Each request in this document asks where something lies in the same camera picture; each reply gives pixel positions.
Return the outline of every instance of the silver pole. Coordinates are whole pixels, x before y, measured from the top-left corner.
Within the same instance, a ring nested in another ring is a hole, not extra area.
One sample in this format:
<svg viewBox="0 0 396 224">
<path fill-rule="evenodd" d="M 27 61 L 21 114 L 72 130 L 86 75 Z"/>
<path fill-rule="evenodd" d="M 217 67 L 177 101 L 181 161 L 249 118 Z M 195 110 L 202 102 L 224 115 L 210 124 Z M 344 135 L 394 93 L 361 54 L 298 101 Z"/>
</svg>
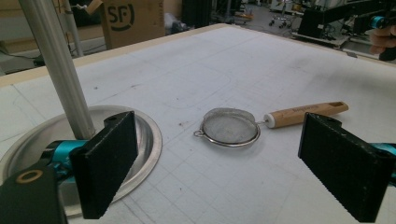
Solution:
<svg viewBox="0 0 396 224">
<path fill-rule="evenodd" d="M 20 0 L 20 4 L 75 137 L 90 139 L 95 129 L 52 1 Z"/>
<path fill-rule="evenodd" d="M 227 8 L 225 12 L 225 21 L 226 23 L 233 23 L 233 18 L 231 16 L 231 2 L 232 0 L 227 1 Z"/>
<path fill-rule="evenodd" d="M 66 18 L 67 27 L 70 29 L 75 42 L 77 55 L 78 57 L 82 57 L 84 56 L 84 53 L 82 52 L 82 46 L 81 46 L 81 42 L 79 41 L 76 22 L 74 20 L 73 11 L 72 8 L 70 7 L 69 0 L 64 1 L 64 15 Z"/>
</svg>

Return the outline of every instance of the sf logo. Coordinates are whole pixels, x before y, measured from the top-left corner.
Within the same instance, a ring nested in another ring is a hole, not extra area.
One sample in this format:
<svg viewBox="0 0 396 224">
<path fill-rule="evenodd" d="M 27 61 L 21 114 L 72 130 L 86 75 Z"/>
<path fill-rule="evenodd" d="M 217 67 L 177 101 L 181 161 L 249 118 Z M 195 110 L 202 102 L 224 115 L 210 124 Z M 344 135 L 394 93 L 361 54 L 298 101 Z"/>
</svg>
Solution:
<svg viewBox="0 0 396 224">
<path fill-rule="evenodd" d="M 134 24 L 134 7 L 128 6 L 108 7 L 107 13 L 111 23 L 112 31 L 124 31 Z"/>
</svg>

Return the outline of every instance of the white tabletop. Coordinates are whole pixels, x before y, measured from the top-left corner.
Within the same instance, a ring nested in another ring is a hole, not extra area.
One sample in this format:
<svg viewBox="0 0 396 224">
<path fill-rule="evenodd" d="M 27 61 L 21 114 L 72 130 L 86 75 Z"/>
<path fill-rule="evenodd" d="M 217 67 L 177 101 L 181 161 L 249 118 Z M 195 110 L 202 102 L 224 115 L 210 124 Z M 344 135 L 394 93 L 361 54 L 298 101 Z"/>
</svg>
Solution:
<svg viewBox="0 0 396 224">
<path fill-rule="evenodd" d="M 279 109 L 344 101 L 349 110 L 334 118 L 346 130 L 366 142 L 396 142 L 394 64 L 264 33 L 220 26 L 77 70 L 88 105 L 146 113 L 161 129 L 163 152 L 147 180 L 101 219 L 70 223 L 357 223 L 298 158 L 301 125 L 263 127 L 251 147 L 218 147 L 193 136 L 216 107 L 262 120 Z M 63 113 L 46 70 L 37 71 L 43 75 L 0 85 L 0 157 Z M 395 222 L 396 191 L 388 188 L 377 223 Z"/>
</svg>

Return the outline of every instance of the strainer handle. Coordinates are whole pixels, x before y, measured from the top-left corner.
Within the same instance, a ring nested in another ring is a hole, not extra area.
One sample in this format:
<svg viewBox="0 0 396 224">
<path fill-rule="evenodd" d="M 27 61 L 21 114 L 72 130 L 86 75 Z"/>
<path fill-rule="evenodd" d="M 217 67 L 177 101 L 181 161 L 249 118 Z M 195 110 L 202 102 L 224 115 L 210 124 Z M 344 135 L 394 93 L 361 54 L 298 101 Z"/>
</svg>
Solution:
<svg viewBox="0 0 396 224">
<path fill-rule="evenodd" d="M 198 130 L 198 131 L 194 132 L 194 136 L 195 137 L 204 137 L 205 134 L 204 134 L 204 132 L 202 130 Z"/>
<path fill-rule="evenodd" d="M 344 102 L 304 105 L 266 114 L 264 120 L 268 128 L 280 128 L 304 122 L 306 112 L 330 116 L 346 110 L 348 106 Z"/>
</svg>

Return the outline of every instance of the metal stand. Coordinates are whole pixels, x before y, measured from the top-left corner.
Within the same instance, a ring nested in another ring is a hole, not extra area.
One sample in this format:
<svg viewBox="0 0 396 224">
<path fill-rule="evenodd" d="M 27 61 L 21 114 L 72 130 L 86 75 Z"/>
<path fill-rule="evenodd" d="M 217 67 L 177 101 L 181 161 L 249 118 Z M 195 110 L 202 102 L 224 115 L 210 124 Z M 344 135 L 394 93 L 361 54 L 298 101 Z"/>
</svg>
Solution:
<svg viewBox="0 0 396 224">
<path fill-rule="evenodd" d="M 103 129 L 104 119 L 133 110 L 139 155 L 114 197 L 115 202 L 137 187 L 154 168 L 163 146 L 161 132 L 150 117 L 132 108 L 95 106 L 89 109 L 52 1 L 20 0 L 20 3 L 65 114 L 37 126 L 11 147 L 0 161 L 0 185 L 10 175 L 37 162 L 49 143 L 56 140 L 90 139 L 95 130 Z M 81 208 L 76 182 L 64 181 L 59 190 L 66 214 L 79 215 Z"/>
<path fill-rule="evenodd" d="M 66 18 L 67 26 L 69 27 L 73 36 L 77 55 L 78 57 L 82 57 L 84 56 L 84 52 L 82 51 L 81 42 L 79 41 L 78 30 L 73 16 L 72 8 L 70 7 L 69 0 L 64 0 L 64 15 Z"/>
<path fill-rule="evenodd" d="M 53 3 L 20 0 L 20 4 L 75 137 L 90 139 L 95 129 Z"/>
<path fill-rule="evenodd" d="M 270 21 L 269 26 L 274 25 L 275 21 L 282 21 L 282 23 L 279 25 L 279 28 L 283 28 L 285 26 L 290 28 L 291 27 L 291 17 L 285 15 L 285 12 L 286 12 L 286 4 L 292 3 L 292 1 L 290 1 L 290 0 L 281 0 L 279 2 L 283 3 L 282 14 L 280 16 L 275 15 L 272 18 L 272 20 Z"/>
<path fill-rule="evenodd" d="M 225 23 L 233 23 L 233 16 L 231 15 L 231 1 L 232 0 L 228 0 L 228 2 L 227 2 L 227 9 L 226 9 L 225 18 L 224 18 Z"/>
</svg>

